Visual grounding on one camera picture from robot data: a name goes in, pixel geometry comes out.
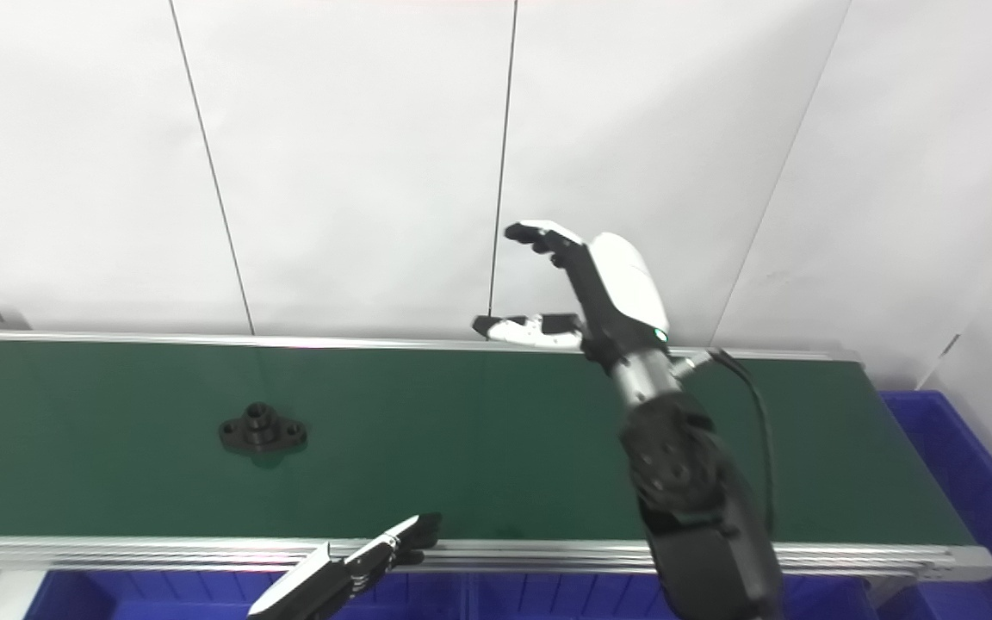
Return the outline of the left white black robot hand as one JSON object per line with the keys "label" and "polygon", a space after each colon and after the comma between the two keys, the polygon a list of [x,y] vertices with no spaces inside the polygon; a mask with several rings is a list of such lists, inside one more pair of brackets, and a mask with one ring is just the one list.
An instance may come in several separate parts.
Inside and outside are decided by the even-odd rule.
{"label": "left white black robot hand", "polygon": [[249,608],[248,619],[331,619],[399,566],[414,566],[437,545],[443,515],[413,515],[343,560],[326,542],[298,562]]}

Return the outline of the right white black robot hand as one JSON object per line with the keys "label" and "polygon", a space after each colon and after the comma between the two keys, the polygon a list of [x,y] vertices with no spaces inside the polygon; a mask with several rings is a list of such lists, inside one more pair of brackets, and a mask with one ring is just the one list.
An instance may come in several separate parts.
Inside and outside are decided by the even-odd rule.
{"label": "right white black robot hand", "polygon": [[488,340],[543,350],[581,350],[606,372],[623,358],[668,353],[664,302],[641,253],[622,236],[602,232],[590,242],[552,220],[521,220],[506,228],[512,242],[549,256],[566,274],[579,313],[477,315]]}

